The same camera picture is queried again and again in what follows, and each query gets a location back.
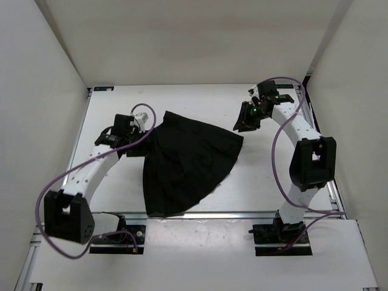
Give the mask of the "front aluminium rail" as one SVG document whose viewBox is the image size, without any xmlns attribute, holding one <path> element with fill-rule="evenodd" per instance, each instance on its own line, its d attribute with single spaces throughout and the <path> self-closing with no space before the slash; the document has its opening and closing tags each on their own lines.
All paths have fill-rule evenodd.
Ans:
<svg viewBox="0 0 388 291">
<path fill-rule="evenodd" d="M 187 212 L 173 216 L 148 216 L 146 212 L 123 212 L 127 219 L 273 219 L 276 212 Z"/>
</svg>

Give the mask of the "right blue corner label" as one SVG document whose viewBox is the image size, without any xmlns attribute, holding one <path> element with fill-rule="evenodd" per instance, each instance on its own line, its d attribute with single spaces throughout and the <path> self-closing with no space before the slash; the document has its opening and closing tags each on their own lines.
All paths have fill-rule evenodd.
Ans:
<svg viewBox="0 0 388 291">
<path fill-rule="evenodd" d="M 277 89 L 294 89 L 292 84 L 275 84 Z"/>
</svg>

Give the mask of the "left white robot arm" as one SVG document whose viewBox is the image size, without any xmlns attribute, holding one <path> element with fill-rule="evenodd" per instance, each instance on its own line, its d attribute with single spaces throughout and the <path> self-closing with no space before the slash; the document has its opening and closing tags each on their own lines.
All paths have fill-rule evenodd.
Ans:
<svg viewBox="0 0 388 291">
<path fill-rule="evenodd" d="M 101 133 L 89 155 L 71 179 L 44 197 L 45 233 L 50 237 L 86 244 L 95 231 L 89 204 L 108 171 L 130 148 L 146 139 L 150 132 L 113 135 Z"/>
</svg>

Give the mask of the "left blue corner label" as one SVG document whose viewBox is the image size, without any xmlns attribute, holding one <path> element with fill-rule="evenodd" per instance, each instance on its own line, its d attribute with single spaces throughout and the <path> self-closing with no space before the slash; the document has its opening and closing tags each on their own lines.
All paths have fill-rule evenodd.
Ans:
<svg viewBox="0 0 388 291">
<path fill-rule="evenodd" d="M 93 88 L 94 92 L 111 92 L 114 90 L 114 86 L 96 86 Z"/>
</svg>

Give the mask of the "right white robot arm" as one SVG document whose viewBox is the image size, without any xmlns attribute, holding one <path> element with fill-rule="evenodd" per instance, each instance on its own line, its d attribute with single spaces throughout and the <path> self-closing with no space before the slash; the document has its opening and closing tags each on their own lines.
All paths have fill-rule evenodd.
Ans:
<svg viewBox="0 0 388 291">
<path fill-rule="evenodd" d="M 288 241 L 295 233 L 292 224 L 303 220 L 313 197 L 333 180 L 336 161 L 336 141 L 317 132 L 298 112 L 290 95 L 252 97 L 244 101 L 234 130 L 251 132 L 260 128 L 263 119 L 274 120 L 279 129 L 275 134 L 271 160 L 275 181 L 279 183 L 275 165 L 275 147 L 279 134 L 284 132 L 294 146 L 289 166 L 291 186 L 288 193 L 280 189 L 286 202 L 278 210 L 281 222 L 272 227 L 272 235 L 279 242 Z"/>
</svg>

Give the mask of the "black pleated skirt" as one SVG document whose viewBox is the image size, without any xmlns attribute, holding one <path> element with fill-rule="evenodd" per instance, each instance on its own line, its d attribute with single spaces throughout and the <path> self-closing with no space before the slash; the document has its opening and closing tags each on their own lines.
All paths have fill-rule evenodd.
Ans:
<svg viewBox="0 0 388 291">
<path fill-rule="evenodd" d="M 199 204 L 233 169 L 243 137 L 165 112 L 148 138 L 142 186 L 148 216 L 168 217 Z"/>
</svg>

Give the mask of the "blue corner label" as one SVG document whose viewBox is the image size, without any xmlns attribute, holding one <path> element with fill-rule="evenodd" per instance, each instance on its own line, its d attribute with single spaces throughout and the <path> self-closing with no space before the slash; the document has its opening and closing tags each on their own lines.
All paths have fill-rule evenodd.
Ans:
<svg viewBox="0 0 388 291">
<path fill-rule="evenodd" d="M 277 89 L 294 89 L 292 84 L 275 84 Z"/>
<path fill-rule="evenodd" d="M 96 86 L 93 88 L 94 92 L 111 92 L 114 90 L 114 86 Z"/>
</svg>

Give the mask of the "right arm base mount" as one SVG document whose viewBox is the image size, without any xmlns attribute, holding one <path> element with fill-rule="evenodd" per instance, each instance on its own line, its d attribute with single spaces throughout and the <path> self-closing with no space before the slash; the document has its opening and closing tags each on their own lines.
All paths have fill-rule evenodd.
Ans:
<svg viewBox="0 0 388 291">
<path fill-rule="evenodd" d="M 275 217 L 271 224 L 254 224 L 248 231 L 253 235 L 256 256 L 312 256 L 306 224 L 284 224 Z"/>
</svg>

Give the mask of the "left aluminium frame rail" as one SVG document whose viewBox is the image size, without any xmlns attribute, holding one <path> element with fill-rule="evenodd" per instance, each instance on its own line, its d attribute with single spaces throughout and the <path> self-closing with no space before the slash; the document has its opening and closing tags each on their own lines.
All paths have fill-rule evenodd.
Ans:
<svg viewBox="0 0 388 291">
<path fill-rule="evenodd" d="M 38 257 L 39 247 L 42 242 L 42 234 L 38 226 L 35 227 L 33 235 L 30 239 L 26 259 L 23 263 L 18 280 L 14 287 L 15 291 L 41 291 L 43 288 L 42 282 L 32 281 L 32 272 Z"/>
</svg>

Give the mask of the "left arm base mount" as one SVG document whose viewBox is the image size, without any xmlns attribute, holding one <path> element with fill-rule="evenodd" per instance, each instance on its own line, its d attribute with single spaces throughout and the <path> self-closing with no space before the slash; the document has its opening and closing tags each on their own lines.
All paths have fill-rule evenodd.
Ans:
<svg viewBox="0 0 388 291">
<path fill-rule="evenodd" d="M 145 220 L 130 219 L 123 213 L 97 212 L 93 214 L 95 229 L 90 254 L 142 255 L 146 238 Z"/>
</svg>

